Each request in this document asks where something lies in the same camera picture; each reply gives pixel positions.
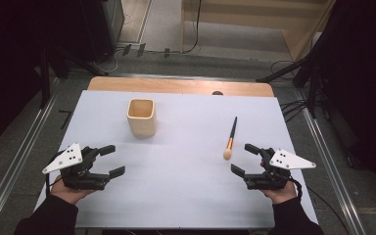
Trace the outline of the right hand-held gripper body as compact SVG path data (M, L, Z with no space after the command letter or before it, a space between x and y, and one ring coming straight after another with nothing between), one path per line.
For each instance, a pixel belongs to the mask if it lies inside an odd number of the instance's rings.
M293 153L278 149L260 149L259 155L264 172L245 174L244 181L249 190L280 190L292 178L292 169L315 168L316 164Z

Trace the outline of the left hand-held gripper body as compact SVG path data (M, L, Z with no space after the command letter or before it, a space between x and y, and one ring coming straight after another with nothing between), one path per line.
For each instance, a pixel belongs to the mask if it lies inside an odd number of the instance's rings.
M66 187L74 190L104 190L111 180L108 174L91 173L100 148L81 148L78 143L69 145L64 151L57 153L42 169L46 176L59 171Z

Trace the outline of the makeup brush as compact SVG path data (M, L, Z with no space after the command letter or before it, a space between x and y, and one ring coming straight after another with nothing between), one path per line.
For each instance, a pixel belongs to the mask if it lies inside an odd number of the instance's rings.
M229 160L231 158L231 155L232 155L232 146L233 146L234 136L235 136L235 132L236 132L237 119L238 119L237 117L234 118L233 125L232 125L231 131L230 131L230 136L229 136L226 148L223 152L223 157L226 160Z

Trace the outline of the person's right hand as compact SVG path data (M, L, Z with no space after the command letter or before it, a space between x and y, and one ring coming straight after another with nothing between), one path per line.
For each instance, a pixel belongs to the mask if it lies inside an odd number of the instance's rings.
M261 193L269 198L273 205L281 204L297 197L295 184L292 181L288 181L283 189L274 191L261 190Z

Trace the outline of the person's left hand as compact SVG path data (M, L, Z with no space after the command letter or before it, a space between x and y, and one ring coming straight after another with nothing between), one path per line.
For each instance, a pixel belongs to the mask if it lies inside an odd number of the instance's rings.
M67 203L76 205L80 200L94 193L94 190L74 190L64 185L62 176L58 175L53 182L50 194L56 196Z

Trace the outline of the square wooden cup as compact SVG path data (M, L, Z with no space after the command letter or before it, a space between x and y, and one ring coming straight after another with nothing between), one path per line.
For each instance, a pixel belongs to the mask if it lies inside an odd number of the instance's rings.
M135 136L153 136L157 130L156 104L151 99L132 99L127 108L127 120Z

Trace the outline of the white table mat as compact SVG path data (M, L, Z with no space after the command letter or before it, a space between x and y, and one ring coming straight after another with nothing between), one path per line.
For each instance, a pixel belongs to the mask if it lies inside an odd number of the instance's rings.
M92 169L106 173L125 166L123 176L78 203L79 228L250 229L274 224L272 205L231 172L237 165L260 173L251 143L267 149L294 147L277 99L226 95L151 93L157 130L132 134L127 107L136 92L82 92L61 144L116 150ZM223 157L234 118L229 160Z

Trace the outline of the black metal stand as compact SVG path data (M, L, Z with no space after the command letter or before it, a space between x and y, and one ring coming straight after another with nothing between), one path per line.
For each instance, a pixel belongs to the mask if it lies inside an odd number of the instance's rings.
M306 99L306 107L312 118L316 118L315 115L315 102L316 102L316 91L319 86L318 82L318 66L314 62L311 56L305 56L302 59L292 62L289 66L273 72L271 75L264 78L257 78L257 83L269 83L282 75L299 70L298 73L293 78L293 85L296 88L303 88L307 83L309 83L308 97Z
M50 44L42 46L40 49L41 109L43 109L50 100L49 68L52 68L55 73L59 73L62 77L66 77L69 74L69 69L65 60L73 62L93 75L105 75L104 72L90 66L67 49Z

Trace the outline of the wooden table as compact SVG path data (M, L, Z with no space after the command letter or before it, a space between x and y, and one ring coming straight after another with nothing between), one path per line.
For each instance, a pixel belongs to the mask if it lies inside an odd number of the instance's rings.
M96 76L90 80L91 91L125 91L172 94L216 94L226 96L273 97L269 84L230 82L198 79L106 77Z

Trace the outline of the dark curtain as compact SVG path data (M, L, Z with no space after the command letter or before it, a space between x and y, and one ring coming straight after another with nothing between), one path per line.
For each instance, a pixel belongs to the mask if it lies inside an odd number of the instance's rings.
M72 0L0 0L0 137L41 91L40 49L56 46Z
M376 173L376 0L336 0L314 62L350 155Z

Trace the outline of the black cabinet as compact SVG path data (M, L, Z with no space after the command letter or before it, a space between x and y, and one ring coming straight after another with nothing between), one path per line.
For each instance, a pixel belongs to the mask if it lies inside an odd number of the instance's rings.
M85 25L85 46L88 61L101 62L112 56L124 25L121 0L79 0Z

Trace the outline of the light wooden furniture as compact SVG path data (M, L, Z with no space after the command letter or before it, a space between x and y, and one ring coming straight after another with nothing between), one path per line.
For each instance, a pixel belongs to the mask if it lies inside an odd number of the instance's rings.
M180 49L184 24L200 22L280 29L294 61L309 51L311 40L327 24L336 0L181 0Z

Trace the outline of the metal floor rail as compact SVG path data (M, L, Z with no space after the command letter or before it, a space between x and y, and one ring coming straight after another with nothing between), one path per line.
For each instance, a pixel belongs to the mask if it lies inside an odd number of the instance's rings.
M55 100L58 96L61 83L62 81L58 77L51 82L51 96L48 103L43 108L40 108L37 112L31 127L23 138L21 146L13 156L11 164L0 182L0 212L3 210L16 181L24 168L24 164L28 159L29 153L36 142L36 139L38 138L46 119L51 113Z
M334 193L338 199L341 211L346 219L348 229L351 235L367 235L360 217L357 213L356 207L353 203L351 195L341 177L338 168L335 165L333 157L322 135L321 129L315 117L313 117L309 110L304 111L304 116L311 135L314 139L318 153L326 169Z

